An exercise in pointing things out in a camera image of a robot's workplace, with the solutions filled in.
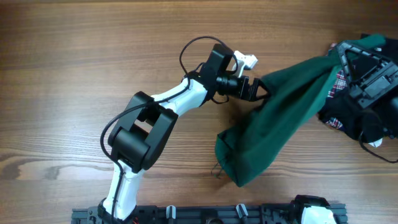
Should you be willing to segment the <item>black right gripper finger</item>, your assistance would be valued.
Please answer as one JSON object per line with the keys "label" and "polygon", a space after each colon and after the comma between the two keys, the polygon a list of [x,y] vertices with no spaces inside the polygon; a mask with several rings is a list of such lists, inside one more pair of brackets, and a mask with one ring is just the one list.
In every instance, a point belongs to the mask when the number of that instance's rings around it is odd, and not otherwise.
{"label": "black right gripper finger", "polygon": [[353,47],[353,45],[349,44],[349,43],[340,43],[335,46],[335,49],[336,49],[339,59],[340,59],[342,69],[345,73],[345,79],[346,79],[347,84],[350,84],[352,81],[351,68],[350,68],[349,60],[348,60],[348,56],[347,56],[347,51],[351,50],[352,47]]}
{"label": "black right gripper finger", "polygon": [[355,54],[355,55],[363,55],[365,57],[372,58],[374,60],[379,61],[380,63],[389,63],[391,61],[388,57],[383,56],[374,50],[365,49],[365,48],[360,47],[359,45],[356,45],[350,41],[346,40],[341,43],[349,43],[349,44],[353,45],[352,49],[347,51],[348,60],[350,59],[348,54]]}

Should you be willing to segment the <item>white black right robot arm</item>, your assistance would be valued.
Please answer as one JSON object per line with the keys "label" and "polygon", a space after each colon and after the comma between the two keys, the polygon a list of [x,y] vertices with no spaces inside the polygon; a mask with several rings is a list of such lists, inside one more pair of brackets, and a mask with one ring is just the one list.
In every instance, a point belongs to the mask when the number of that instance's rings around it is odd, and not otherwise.
{"label": "white black right robot arm", "polygon": [[382,50],[365,49],[350,41],[336,46],[345,73],[349,99],[361,111],[374,112],[383,131],[397,136],[397,60]]}

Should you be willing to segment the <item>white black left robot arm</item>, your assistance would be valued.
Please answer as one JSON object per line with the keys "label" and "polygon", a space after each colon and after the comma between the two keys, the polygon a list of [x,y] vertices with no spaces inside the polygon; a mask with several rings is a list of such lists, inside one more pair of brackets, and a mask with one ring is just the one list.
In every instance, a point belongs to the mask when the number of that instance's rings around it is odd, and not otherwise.
{"label": "white black left robot arm", "polygon": [[209,100],[215,94],[246,101],[260,100],[257,89],[243,74],[257,64],[255,55],[232,51],[215,44],[204,63],[185,72],[179,85],[158,95],[137,92],[126,109],[103,129],[100,146],[114,164],[108,196],[99,204],[104,223],[139,223],[135,214],[136,196],[142,176],[160,157],[178,118]]}

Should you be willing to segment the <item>green cloth bag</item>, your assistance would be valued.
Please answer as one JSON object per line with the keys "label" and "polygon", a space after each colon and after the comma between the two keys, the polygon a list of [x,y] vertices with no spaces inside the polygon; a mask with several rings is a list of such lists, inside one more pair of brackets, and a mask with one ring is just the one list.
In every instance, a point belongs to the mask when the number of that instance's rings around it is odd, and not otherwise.
{"label": "green cloth bag", "polygon": [[215,154],[222,169],[242,187],[262,174],[301,125],[317,115],[335,82],[333,47],[261,78],[271,97],[217,136]]}

